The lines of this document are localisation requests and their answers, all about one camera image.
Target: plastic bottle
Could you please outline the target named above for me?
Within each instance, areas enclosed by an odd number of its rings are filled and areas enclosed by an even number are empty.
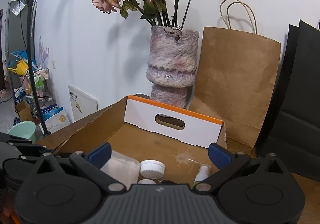
[[[202,182],[203,180],[207,179],[210,174],[211,166],[207,164],[203,164],[200,166],[199,173],[196,175],[195,182],[193,183],[192,187],[196,184]]]

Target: dried rose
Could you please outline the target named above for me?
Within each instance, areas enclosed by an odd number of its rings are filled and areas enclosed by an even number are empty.
[[[100,11],[110,13],[111,11],[117,12],[114,7],[118,9],[121,8],[119,4],[120,1],[121,0],[92,0],[92,3]]]

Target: white plastic container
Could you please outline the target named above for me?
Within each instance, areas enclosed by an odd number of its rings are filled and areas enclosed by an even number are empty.
[[[112,150],[110,160],[100,170],[123,183],[129,190],[131,184],[138,182],[140,163]]]

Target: dried leaf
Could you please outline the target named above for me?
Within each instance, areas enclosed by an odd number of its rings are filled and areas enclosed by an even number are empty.
[[[165,4],[161,0],[156,0],[156,4],[157,6],[160,6],[163,11],[167,11]]]
[[[151,14],[156,13],[156,8],[153,5],[153,3],[148,2],[148,1],[145,1],[144,5],[143,5],[143,10],[144,10],[144,13],[147,15],[151,15]]]
[[[137,11],[138,10],[132,3],[128,2],[128,1],[123,2],[122,8],[125,10],[129,9],[130,11]]]
[[[141,19],[155,19],[157,17],[157,14],[144,14],[141,16]]]
[[[120,14],[122,17],[124,17],[125,19],[127,19],[127,17],[129,16],[129,13],[126,11],[126,9],[121,8],[120,9]]]

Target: box handle hole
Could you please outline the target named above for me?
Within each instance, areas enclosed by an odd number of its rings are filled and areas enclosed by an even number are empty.
[[[181,119],[176,119],[167,115],[163,114],[158,114],[156,115],[156,123],[166,126],[166,127],[171,127],[177,130],[183,130],[186,124]]]

